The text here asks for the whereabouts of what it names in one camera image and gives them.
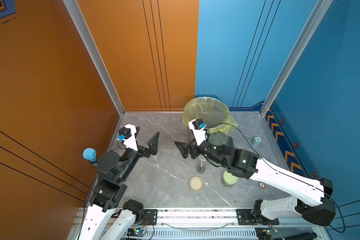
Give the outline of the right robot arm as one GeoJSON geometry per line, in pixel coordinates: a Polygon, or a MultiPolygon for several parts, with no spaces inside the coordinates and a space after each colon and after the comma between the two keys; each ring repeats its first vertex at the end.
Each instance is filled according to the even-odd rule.
{"type": "Polygon", "coordinates": [[[279,218],[303,218],[309,223],[329,226],[336,215],[331,199],[333,183],[325,178],[314,180],[280,168],[258,154],[237,149],[232,137],[215,132],[189,143],[175,142],[184,159],[203,155],[215,167],[223,167],[237,178],[270,185],[289,197],[257,200],[252,210],[256,224],[268,225],[279,218]]]}

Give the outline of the cream jar lid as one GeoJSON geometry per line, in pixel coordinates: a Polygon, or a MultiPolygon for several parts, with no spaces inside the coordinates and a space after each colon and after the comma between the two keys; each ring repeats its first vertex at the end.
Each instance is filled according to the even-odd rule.
{"type": "Polygon", "coordinates": [[[189,187],[191,188],[191,190],[198,192],[203,189],[204,181],[202,180],[202,178],[194,176],[189,181],[189,187]]]}

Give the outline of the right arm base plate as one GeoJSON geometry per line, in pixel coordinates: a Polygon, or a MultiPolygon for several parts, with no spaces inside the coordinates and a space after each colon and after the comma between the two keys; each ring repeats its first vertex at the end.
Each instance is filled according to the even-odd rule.
{"type": "Polygon", "coordinates": [[[253,209],[237,209],[237,220],[239,225],[279,225],[279,219],[270,220],[253,209]]]}

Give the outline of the tall jar with clear lid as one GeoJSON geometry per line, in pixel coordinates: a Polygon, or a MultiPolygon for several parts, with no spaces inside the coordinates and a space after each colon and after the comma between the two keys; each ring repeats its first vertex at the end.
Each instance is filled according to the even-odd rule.
{"type": "Polygon", "coordinates": [[[203,157],[198,157],[199,163],[197,165],[197,172],[203,174],[206,170],[206,159],[203,157]]]}

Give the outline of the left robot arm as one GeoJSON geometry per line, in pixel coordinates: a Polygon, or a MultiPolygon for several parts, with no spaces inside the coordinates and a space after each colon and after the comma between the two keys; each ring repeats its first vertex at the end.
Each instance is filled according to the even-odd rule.
{"type": "Polygon", "coordinates": [[[117,141],[125,148],[122,155],[109,151],[97,159],[84,151],[85,159],[98,165],[98,182],[89,198],[78,240],[121,240],[128,236],[133,225],[148,224],[144,205],[138,201],[128,200],[117,210],[127,190],[125,182],[138,161],[158,153],[160,133],[156,132],[147,147],[143,147],[136,140],[139,130],[140,127],[131,124],[119,129],[117,141]]]}

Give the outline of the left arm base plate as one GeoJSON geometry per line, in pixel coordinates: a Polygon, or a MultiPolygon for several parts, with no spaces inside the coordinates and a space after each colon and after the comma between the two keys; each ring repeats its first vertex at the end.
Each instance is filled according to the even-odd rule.
{"type": "Polygon", "coordinates": [[[155,226],[158,219],[158,209],[144,209],[144,216],[147,218],[149,224],[155,226]]]}

